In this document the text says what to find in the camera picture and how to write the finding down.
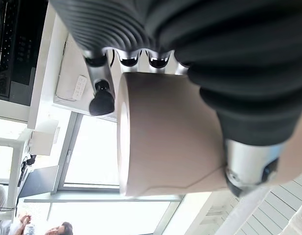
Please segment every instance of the dark hair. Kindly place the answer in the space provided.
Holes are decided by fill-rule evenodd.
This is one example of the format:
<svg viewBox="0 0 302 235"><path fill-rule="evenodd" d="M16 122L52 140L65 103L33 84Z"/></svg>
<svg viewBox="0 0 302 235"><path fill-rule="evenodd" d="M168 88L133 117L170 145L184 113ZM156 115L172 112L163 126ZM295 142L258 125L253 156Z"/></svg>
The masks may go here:
<svg viewBox="0 0 302 235"><path fill-rule="evenodd" d="M62 224L65 227L65 232L62 235L73 235L72 225L68 222Z"/></svg>

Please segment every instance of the black protective cover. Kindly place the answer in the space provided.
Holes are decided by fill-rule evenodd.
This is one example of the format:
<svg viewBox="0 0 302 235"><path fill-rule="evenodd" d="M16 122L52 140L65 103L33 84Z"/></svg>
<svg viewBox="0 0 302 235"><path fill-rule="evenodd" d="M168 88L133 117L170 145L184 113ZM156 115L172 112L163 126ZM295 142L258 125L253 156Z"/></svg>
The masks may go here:
<svg viewBox="0 0 302 235"><path fill-rule="evenodd" d="M302 0L50 0L84 55L175 50L225 138L287 140L302 112Z"/></svg>

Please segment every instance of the black monitor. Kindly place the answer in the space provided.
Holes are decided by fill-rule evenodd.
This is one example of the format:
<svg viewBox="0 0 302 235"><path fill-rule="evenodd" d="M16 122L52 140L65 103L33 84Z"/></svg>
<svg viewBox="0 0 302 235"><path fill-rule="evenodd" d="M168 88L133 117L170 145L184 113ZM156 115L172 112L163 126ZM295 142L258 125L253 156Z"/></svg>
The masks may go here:
<svg viewBox="0 0 302 235"><path fill-rule="evenodd" d="M29 172L24 179L18 198L52 192L58 166L44 167Z"/></svg>

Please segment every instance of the electrical outlet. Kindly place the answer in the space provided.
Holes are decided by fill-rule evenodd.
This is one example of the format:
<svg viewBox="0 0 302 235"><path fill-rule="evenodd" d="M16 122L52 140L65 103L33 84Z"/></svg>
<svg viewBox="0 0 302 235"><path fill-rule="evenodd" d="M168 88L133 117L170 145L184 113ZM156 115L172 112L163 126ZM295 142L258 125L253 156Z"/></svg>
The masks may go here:
<svg viewBox="0 0 302 235"><path fill-rule="evenodd" d="M86 87L87 78L84 76L79 75L76 87L74 88L74 92L72 98L75 100L81 100L83 95L83 91Z"/></svg>

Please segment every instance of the person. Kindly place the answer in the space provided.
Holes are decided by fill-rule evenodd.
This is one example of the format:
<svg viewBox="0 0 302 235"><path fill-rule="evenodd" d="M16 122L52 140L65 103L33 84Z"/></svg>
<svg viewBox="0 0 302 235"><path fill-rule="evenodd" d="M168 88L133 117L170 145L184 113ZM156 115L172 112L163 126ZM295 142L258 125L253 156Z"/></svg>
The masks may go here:
<svg viewBox="0 0 302 235"><path fill-rule="evenodd" d="M6 192L2 185L0 185L0 211L6 207ZM11 221L0 221L0 235L35 235L34 226L31 224L31 216L29 214L20 214L17 218ZM45 235L73 235L72 225L64 222L58 227L54 227L46 231Z"/></svg>

